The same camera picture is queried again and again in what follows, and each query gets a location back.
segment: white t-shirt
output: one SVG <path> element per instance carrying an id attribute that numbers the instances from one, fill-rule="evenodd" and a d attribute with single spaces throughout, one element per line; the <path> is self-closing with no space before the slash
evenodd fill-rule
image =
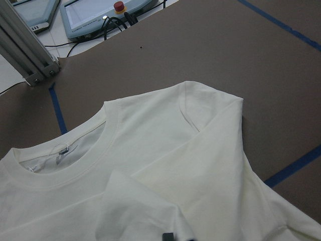
<path id="1" fill-rule="evenodd" d="M 320 240 L 321 226 L 252 172 L 241 116 L 241 98 L 183 82 L 105 102 L 61 137 L 11 149 L 0 240 L 189 240 L 189 225 L 198 241 Z"/>

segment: blue tape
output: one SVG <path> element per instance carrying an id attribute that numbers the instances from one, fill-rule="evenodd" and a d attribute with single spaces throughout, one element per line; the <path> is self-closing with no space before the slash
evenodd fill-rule
<path id="1" fill-rule="evenodd" d="M 311 45 L 312 47 L 318 49 L 319 51 L 321 51 L 321 45 L 318 44 L 317 42 L 309 39 L 308 37 L 306 37 L 305 35 L 303 35 L 302 33 L 293 30 L 290 26 L 282 23 L 281 21 L 279 21 L 278 19 L 272 17 L 271 15 L 267 14 L 266 12 L 264 12 L 263 10 L 259 9 L 258 7 L 252 5 L 251 3 L 245 1 L 245 0 L 238 0 L 240 3 L 242 3 L 243 5 L 249 7 L 250 9 L 252 9 L 253 11 L 255 11 L 256 13 L 260 14 L 261 16 L 265 17 L 266 19 L 270 20 L 271 22 L 273 22 L 274 24 L 278 25 L 279 27 L 281 27 L 282 29 L 286 30 L 287 32 L 293 34 L 294 36 L 296 36 L 297 38 L 301 39 L 302 41 L 306 42 L 307 44 Z"/>
<path id="2" fill-rule="evenodd" d="M 60 128 L 60 132 L 63 135 L 65 133 L 67 133 L 68 131 L 67 131 L 67 128 L 66 128 L 66 125 L 65 125 L 64 118 L 62 116 L 62 112 L 60 110 L 60 105 L 59 105 L 58 98 L 57 98 L 57 95 L 56 95 L 54 87 L 55 87 L 55 83 L 53 83 L 51 85 L 51 87 L 49 88 L 49 92 L 50 92 L 52 104 L 54 105 L 54 109 L 55 109 L 58 125 L 59 125 L 59 128 Z"/>
<path id="3" fill-rule="evenodd" d="M 296 160 L 292 164 L 288 165 L 269 179 L 265 180 L 264 183 L 272 188 L 301 168 L 305 167 L 310 162 L 314 161 L 319 156 L 321 156 L 321 145 L 305 154 L 303 157 Z"/>

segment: metal frame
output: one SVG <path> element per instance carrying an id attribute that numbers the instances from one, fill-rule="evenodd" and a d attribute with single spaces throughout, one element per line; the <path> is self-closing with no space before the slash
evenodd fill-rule
<path id="1" fill-rule="evenodd" d="M 31 86 L 59 72 L 58 60 L 48 52 L 8 0 L 0 1 L 0 54 Z"/>

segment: red emergency stop button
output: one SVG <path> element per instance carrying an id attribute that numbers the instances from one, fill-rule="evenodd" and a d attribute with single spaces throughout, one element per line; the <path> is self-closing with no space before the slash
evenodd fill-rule
<path id="1" fill-rule="evenodd" d="M 118 1 L 114 4 L 114 8 L 116 12 L 119 13 L 125 10 L 125 5 L 122 1 Z"/>

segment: black cable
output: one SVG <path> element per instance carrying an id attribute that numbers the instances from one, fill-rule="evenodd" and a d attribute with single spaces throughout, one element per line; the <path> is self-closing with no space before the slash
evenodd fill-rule
<path id="1" fill-rule="evenodd" d="M 65 43 L 65 44 L 59 44 L 59 45 L 45 45 L 45 47 L 61 47 L 61 46 L 65 46 L 68 44 L 76 44 L 78 42 L 69 42 L 69 43 Z"/>
<path id="2" fill-rule="evenodd" d="M 113 31 L 115 28 L 113 29 L 110 29 L 107 31 L 107 33 Z M 84 41 L 80 41 L 80 42 L 76 42 L 76 44 L 74 46 L 72 46 L 72 48 L 70 49 L 69 53 L 67 54 L 67 57 L 69 57 L 69 55 L 71 54 L 71 51 L 78 45 L 78 44 L 81 44 L 81 43 L 85 43 L 85 42 L 88 42 L 88 41 L 91 41 L 91 40 L 96 40 L 96 39 L 99 39 L 101 38 L 102 36 L 104 36 L 104 34 L 100 34 L 92 39 L 87 39 L 87 40 L 84 40 Z"/>
<path id="3" fill-rule="evenodd" d="M 5 89 L 4 91 L 0 92 L 0 95 L 3 94 L 3 93 L 5 93 L 7 90 L 11 89 L 12 87 L 16 86 L 17 84 L 21 84 L 21 83 L 26 83 L 26 82 L 25 82 L 25 81 L 22 81 L 22 82 L 16 83 L 16 84 L 10 86 L 8 89 Z"/>
<path id="4" fill-rule="evenodd" d="M 138 19 L 135 14 L 129 14 L 128 12 L 124 12 L 124 16 L 129 25 L 133 26 L 134 24 L 138 23 Z"/>
<path id="5" fill-rule="evenodd" d="M 121 28 L 119 27 L 119 25 L 117 25 L 117 23 L 115 23 L 113 20 L 111 20 L 111 22 L 116 28 L 118 28 L 122 32 Z"/>
<path id="6" fill-rule="evenodd" d="M 113 24 L 115 24 L 115 25 L 117 25 L 117 27 L 120 29 L 120 27 L 119 27 L 119 25 L 118 25 L 118 23 L 121 23 L 122 25 L 123 25 L 123 27 L 125 28 L 125 29 L 127 29 L 128 27 L 127 27 L 127 25 L 121 20 L 121 19 L 119 19 L 119 18 L 116 18 L 116 17 L 107 17 L 108 18 L 108 21 L 107 21 L 107 23 L 106 23 L 106 26 L 104 26 L 104 24 L 103 24 L 103 29 L 104 29 L 104 40 L 107 40 L 107 33 L 109 32 L 109 31 L 107 31 L 107 29 L 108 29 L 108 27 L 109 27 L 109 24 L 112 22 Z"/>
<path id="7" fill-rule="evenodd" d="M 67 54 L 67 57 L 69 57 L 71 51 L 78 45 L 80 44 L 81 42 L 78 42 L 77 44 L 75 44 L 74 46 L 72 46 L 72 48 L 69 50 L 69 53 Z"/>
<path id="8" fill-rule="evenodd" d="M 166 1 L 167 1 L 167 0 L 164 0 L 164 1 L 161 2 L 160 4 L 157 4 L 156 6 L 152 7 L 151 9 L 148 9 L 148 11 L 143 12 L 143 13 L 137 15 L 137 17 L 139 17 L 140 15 L 143 15 L 143 14 L 145 14 L 145 13 L 147 13 L 147 12 L 149 12 L 149 11 L 155 9 L 155 8 L 158 8 L 160 5 L 163 5 L 163 9 L 166 8 Z"/>
<path id="9" fill-rule="evenodd" d="M 104 22 L 102 23 L 102 26 L 101 26 L 101 28 L 100 28 L 100 31 L 102 31 L 102 30 L 103 30 L 104 25 L 105 25 L 105 22 L 106 22 L 106 20 L 107 20 L 108 18 L 109 18 L 109 17 L 108 17 L 108 16 L 106 16 L 106 18 L 105 18 Z"/>

